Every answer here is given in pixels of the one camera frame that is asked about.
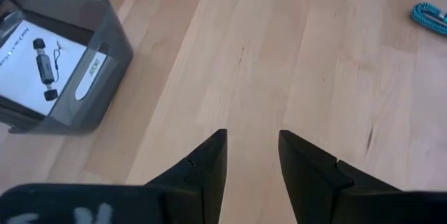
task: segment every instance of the blue braided cable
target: blue braided cable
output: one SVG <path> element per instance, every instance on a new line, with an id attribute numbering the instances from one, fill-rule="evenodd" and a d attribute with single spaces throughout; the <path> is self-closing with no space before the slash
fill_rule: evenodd
<path id="1" fill-rule="evenodd" d="M 430 3 L 416 4 L 411 18 L 427 29 L 447 36 L 447 15 Z"/>

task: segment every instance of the white object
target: white object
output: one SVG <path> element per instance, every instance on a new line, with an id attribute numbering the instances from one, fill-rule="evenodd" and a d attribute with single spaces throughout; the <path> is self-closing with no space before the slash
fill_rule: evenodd
<path id="1" fill-rule="evenodd" d="M 42 115 L 48 115 L 56 100 L 46 101 L 44 97 L 47 87 L 42 83 L 39 75 L 36 63 L 37 52 L 33 47 L 33 41 L 37 38 L 42 38 L 45 42 L 44 50 L 50 58 L 55 79 L 57 79 L 57 70 L 53 51 L 60 48 L 61 54 L 57 59 L 59 79 L 52 83 L 52 89 L 56 89 L 59 95 L 87 48 L 26 20 L 17 26 L 1 46 L 0 95 Z M 105 58 L 106 56 L 102 53 L 96 54 L 93 60 L 96 62 L 96 69 L 86 81 L 84 79 L 81 81 L 78 87 L 78 90 L 81 90 L 79 96 L 85 97 L 90 90 Z"/>

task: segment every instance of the gray plastic container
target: gray plastic container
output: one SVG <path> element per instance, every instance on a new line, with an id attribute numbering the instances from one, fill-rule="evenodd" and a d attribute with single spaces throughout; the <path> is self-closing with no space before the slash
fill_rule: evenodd
<path id="1" fill-rule="evenodd" d="M 101 122 L 129 66 L 133 50 L 109 0 L 1 0 L 0 15 L 12 11 L 34 24 L 87 47 L 47 115 L 0 96 L 0 121 L 10 133 L 83 134 Z M 75 92 L 97 52 L 107 55 L 82 99 Z"/>

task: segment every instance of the white paper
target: white paper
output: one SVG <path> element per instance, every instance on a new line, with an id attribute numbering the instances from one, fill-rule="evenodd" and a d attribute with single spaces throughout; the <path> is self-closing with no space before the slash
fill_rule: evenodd
<path id="1" fill-rule="evenodd" d="M 25 20 L 1 47 L 0 95 L 43 115 L 48 115 L 56 100 L 46 101 L 44 97 L 47 87 L 41 81 L 36 63 L 38 54 L 33 47 L 33 41 L 37 38 L 42 38 L 45 42 L 44 50 L 50 58 L 55 79 L 57 79 L 57 71 L 53 51 L 61 48 L 59 50 L 61 55 L 57 60 L 59 80 L 52 83 L 52 89 L 56 89 L 59 95 L 86 47 Z M 102 59 L 105 58 L 104 54 L 98 54 Z"/>

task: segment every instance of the wooden floor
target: wooden floor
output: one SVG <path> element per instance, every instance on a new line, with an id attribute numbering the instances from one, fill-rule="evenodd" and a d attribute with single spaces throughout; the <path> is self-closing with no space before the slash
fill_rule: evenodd
<path id="1" fill-rule="evenodd" d="M 419 1 L 111 0 L 135 48 L 85 137 L 0 130 L 0 191 L 143 184 L 228 129 L 221 223 L 295 223 L 277 152 L 289 129 L 406 190 L 447 191 L 447 40 Z"/>

